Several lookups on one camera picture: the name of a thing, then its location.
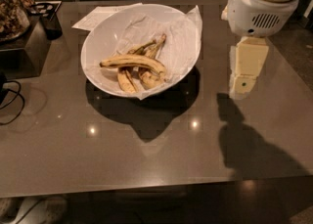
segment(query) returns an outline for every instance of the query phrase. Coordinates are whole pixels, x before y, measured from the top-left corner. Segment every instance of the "white bowl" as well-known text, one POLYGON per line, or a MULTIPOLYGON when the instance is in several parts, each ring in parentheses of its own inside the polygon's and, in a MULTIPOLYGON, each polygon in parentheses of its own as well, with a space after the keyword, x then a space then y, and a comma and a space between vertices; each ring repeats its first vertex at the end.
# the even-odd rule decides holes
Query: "white bowl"
MULTIPOLYGON (((140 29, 141 36, 136 33, 134 38, 138 36, 136 40, 141 41, 136 44, 151 40, 148 38, 152 36, 149 27, 140 29)), ((200 49, 201 27, 197 26, 197 22, 192 22, 181 11, 171 7, 153 4, 140 5, 113 14, 89 33, 82 48, 81 65, 90 82, 104 92, 119 97, 144 99, 168 89, 184 78, 195 65, 200 49), (168 77, 164 84, 156 88, 127 94, 118 86, 116 70, 104 70, 99 66, 99 62, 116 53, 120 42, 124 40, 122 37, 125 36, 125 28, 129 27, 134 18, 143 15, 149 20, 160 23, 167 31, 166 35, 170 34, 158 56, 158 60, 164 63, 168 70, 168 77)))

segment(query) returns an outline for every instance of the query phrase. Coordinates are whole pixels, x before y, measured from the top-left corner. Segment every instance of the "gray countertop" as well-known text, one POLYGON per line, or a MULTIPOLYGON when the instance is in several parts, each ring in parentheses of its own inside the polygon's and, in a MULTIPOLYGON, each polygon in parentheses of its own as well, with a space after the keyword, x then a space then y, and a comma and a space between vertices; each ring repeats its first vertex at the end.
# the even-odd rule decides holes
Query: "gray countertop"
POLYGON ((22 115, 0 127, 0 197, 312 174, 313 93, 277 48, 250 96, 234 102, 229 48, 238 38, 220 20, 227 0, 143 2, 200 6, 196 67, 144 101, 101 92, 80 67, 88 33, 71 26, 97 5, 134 1, 63 3, 64 35, 41 75, 21 80, 22 115))

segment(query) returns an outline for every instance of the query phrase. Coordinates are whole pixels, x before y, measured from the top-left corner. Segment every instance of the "speaker grille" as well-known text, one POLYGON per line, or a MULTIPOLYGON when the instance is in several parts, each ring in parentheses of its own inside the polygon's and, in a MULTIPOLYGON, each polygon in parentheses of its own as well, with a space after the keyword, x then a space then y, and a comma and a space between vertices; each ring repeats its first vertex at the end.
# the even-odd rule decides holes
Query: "speaker grille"
POLYGON ((253 17, 252 22, 256 27, 271 28, 279 23, 280 18, 271 14, 259 14, 253 17))

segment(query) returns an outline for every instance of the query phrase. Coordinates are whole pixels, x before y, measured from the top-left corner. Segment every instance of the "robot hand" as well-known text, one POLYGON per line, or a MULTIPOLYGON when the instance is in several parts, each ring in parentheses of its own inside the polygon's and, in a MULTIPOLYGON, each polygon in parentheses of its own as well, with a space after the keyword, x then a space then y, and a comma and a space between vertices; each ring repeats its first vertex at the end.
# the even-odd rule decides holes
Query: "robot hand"
POLYGON ((242 37, 230 51, 230 97, 245 98, 256 83, 268 55, 266 37, 277 33, 299 0, 228 0, 222 19, 242 37))

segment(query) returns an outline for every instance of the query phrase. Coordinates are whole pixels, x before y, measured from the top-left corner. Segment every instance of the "table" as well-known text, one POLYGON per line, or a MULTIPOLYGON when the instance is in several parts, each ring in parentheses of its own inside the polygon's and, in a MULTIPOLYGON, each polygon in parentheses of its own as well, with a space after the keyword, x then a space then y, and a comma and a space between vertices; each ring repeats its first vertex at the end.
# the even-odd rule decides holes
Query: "table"
POLYGON ((71 26, 96 6, 135 2, 63 3, 64 35, 41 75, 21 80, 22 115, 0 127, 0 198, 312 174, 313 93, 275 46, 250 96, 227 98, 239 40, 220 20, 227 0, 143 1, 200 6, 201 54, 178 86, 140 102, 89 83, 80 66, 88 32, 71 26))

